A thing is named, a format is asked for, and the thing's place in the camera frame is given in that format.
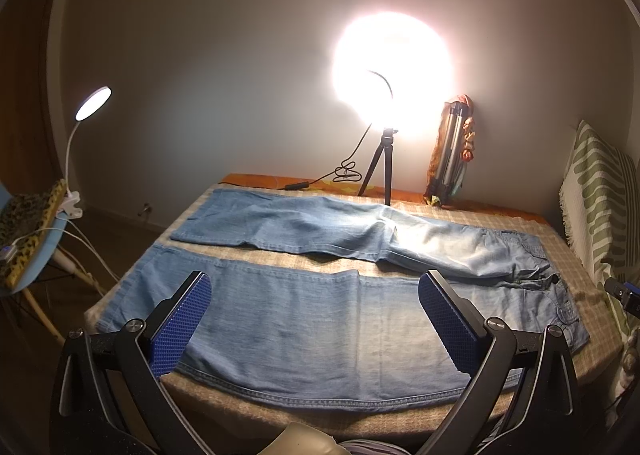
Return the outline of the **leopard print cushion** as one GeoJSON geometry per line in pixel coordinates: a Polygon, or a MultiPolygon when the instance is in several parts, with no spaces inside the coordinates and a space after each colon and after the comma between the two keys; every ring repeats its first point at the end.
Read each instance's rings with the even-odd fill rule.
{"type": "Polygon", "coordinates": [[[13,291],[51,230],[66,195],[66,181],[60,178],[37,194],[11,195],[1,186],[1,195],[6,198],[1,207],[1,246],[15,247],[13,257],[1,261],[1,288],[13,291]]]}

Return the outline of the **metal door stopper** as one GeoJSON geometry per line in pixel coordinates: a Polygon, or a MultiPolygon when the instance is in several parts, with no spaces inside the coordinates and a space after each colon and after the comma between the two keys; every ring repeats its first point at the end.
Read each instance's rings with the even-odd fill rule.
{"type": "Polygon", "coordinates": [[[139,216],[146,215],[152,211],[152,207],[149,204],[144,204],[142,210],[138,213],[139,216]]]}

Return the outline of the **orange bed sheet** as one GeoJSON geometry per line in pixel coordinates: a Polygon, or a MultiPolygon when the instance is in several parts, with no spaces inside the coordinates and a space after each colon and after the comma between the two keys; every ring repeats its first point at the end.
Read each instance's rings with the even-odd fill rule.
{"type": "MultiPolygon", "coordinates": [[[[303,180],[301,178],[289,178],[288,176],[230,173],[220,181],[220,184],[249,188],[283,190],[287,185],[302,182],[303,180]]],[[[311,190],[311,192],[320,192],[332,195],[356,196],[359,192],[359,185],[354,182],[335,183],[331,181],[321,180],[317,183],[311,184],[309,190],[311,190]]],[[[425,200],[422,194],[408,192],[408,190],[401,190],[396,188],[392,189],[392,199],[412,202],[413,204],[425,204],[425,200]]],[[[533,221],[549,225],[549,222],[544,219],[542,215],[464,199],[454,199],[453,201],[449,201],[448,204],[442,206],[442,209],[471,211],[491,215],[508,216],[509,218],[522,218],[526,221],[533,221]]]]}

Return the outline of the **light blue chair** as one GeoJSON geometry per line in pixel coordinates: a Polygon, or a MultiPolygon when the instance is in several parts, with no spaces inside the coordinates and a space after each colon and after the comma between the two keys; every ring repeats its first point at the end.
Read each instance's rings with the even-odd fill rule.
{"type": "MultiPolygon", "coordinates": [[[[64,236],[71,237],[79,241],[81,245],[88,246],[89,241],[87,238],[66,231],[66,225],[70,224],[72,220],[70,215],[65,211],[64,204],[66,203],[66,195],[62,201],[61,206],[58,208],[58,213],[52,224],[51,230],[44,238],[43,244],[36,253],[35,258],[29,263],[25,274],[18,282],[18,286],[13,291],[8,291],[1,288],[1,302],[5,305],[8,302],[9,297],[15,295],[22,296],[26,299],[27,304],[32,311],[35,312],[37,319],[40,323],[47,328],[49,333],[54,337],[57,342],[62,343],[64,341],[63,336],[56,329],[54,324],[49,319],[43,309],[40,307],[35,296],[30,291],[30,286],[38,279],[43,269],[49,264],[54,263],[57,267],[63,270],[63,272],[72,277],[77,277],[85,284],[95,289],[100,295],[104,295],[105,290],[98,283],[92,274],[90,274],[80,262],[73,258],[70,253],[66,253],[60,247],[60,241],[64,236]]],[[[1,246],[1,261],[9,260],[15,253],[15,247],[1,246]]]]}

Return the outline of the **grey striped trouser leg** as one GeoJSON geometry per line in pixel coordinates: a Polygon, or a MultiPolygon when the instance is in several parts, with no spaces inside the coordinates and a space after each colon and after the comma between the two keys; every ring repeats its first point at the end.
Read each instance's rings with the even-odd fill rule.
{"type": "Polygon", "coordinates": [[[350,455],[410,455],[406,449],[382,441],[347,440],[341,442],[340,446],[346,449],[350,455]]]}

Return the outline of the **folded silver tripod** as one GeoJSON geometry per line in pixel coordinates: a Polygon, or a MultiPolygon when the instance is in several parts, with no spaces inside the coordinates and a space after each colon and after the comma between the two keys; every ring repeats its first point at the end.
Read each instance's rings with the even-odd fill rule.
{"type": "Polygon", "coordinates": [[[436,145],[427,170],[425,201],[430,206],[445,204],[454,185],[454,171],[459,162],[462,126],[469,106],[461,100],[446,103],[438,129],[436,145]]]}

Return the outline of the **green white striped pillow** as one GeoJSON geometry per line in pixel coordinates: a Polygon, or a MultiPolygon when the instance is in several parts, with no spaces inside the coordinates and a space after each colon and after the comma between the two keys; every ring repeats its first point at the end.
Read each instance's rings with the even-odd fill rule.
{"type": "Polygon", "coordinates": [[[603,293],[623,343],[606,401],[627,390],[639,368],[639,319],[605,291],[608,279],[639,285],[639,185],[627,154],[605,141],[590,124],[578,123],[560,205],[568,245],[603,293]]]}

